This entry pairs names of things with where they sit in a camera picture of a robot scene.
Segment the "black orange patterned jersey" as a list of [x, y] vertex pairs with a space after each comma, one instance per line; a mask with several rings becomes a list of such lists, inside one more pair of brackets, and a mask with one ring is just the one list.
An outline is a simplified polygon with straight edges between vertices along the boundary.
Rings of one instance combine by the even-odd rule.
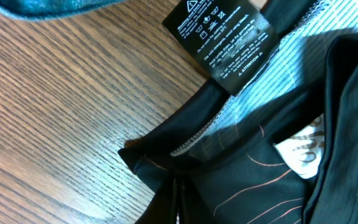
[[358, 1], [216, 1], [231, 46], [171, 117], [119, 151], [139, 223], [358, 223]]

